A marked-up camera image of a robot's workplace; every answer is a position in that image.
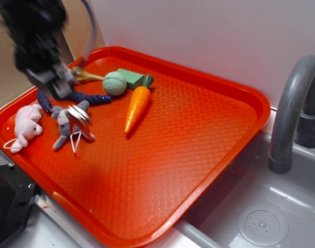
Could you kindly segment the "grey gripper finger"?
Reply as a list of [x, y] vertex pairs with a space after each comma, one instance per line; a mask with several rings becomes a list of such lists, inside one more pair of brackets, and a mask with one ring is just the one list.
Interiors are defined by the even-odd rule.
[[55, 100], [60, 99], [57, 92], [57, 81], [54, 73], [50, 71], [33, 72], [32, 70], [27, 69], [27, 77], [29, 81], [43, 93]]
[[55, 67], [57, 80], [53, 86], [58, 99], [70, 99], [74, 95], [74, 86], [78, 84], [77, 79], [65, 64]]

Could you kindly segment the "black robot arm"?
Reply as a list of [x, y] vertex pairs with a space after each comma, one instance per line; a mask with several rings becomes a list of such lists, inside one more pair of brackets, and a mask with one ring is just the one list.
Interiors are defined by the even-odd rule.
[[68, 100], [75, 78], [61, 60], [57, 36], [67, 15], [61, 1], [0, 1], [0, 14], [15, 43], [15, 66], [43, 93]]

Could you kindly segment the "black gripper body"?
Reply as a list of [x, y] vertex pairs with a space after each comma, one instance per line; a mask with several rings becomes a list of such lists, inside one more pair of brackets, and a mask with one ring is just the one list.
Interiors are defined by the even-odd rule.
[[61, 74], [66, 65], [60, 59], [60, 47], [55, 33], [14, 34], [16, 68], [23, 73], [52, 71]]

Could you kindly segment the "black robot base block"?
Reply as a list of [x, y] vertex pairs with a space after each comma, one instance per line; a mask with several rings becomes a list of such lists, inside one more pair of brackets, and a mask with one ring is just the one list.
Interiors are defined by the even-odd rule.
[[0, 165], [0, 247], [25, 230], [37, 192], [19, 166]]

